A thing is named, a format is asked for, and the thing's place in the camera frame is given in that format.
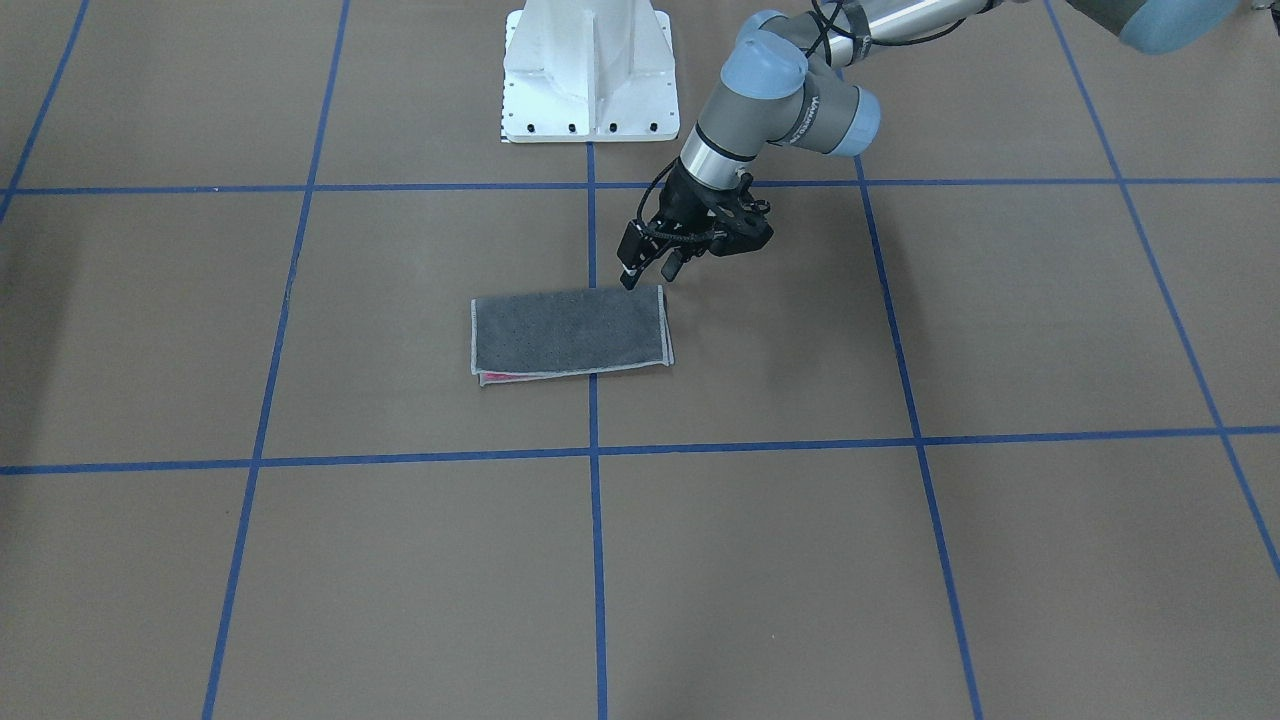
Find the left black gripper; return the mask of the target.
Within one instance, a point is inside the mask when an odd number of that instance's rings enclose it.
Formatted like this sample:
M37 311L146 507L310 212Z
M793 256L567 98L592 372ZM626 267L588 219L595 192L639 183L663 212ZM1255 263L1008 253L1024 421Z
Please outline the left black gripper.
M664 259L660 275L675 282L692 259L708 252L719 204L754 200L751 173L740 173L727 190L701 184L680 160L671 161L646 187L635 218L623 229L616 256L622 266L620 283L634 290L643 270Z

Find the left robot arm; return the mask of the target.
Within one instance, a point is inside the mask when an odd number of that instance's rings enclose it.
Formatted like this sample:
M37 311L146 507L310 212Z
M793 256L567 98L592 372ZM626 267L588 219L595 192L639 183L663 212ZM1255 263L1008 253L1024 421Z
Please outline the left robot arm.
M673 281L692 259L763 249L771 205L751 193L751 164L768 146L860 158L882 122L879 99L846 85L844 68L887 47L933 42L993 1L814 1L786 15L762 10L740 27L719 78L678 156L646 187L617 249L620 283L634 290L662 261Z

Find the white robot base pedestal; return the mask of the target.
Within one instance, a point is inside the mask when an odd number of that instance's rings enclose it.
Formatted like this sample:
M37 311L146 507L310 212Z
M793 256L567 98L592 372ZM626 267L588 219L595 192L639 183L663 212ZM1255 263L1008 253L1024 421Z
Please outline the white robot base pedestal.
M672 20L649 1L526 1L504 19L500 140L677 138Z

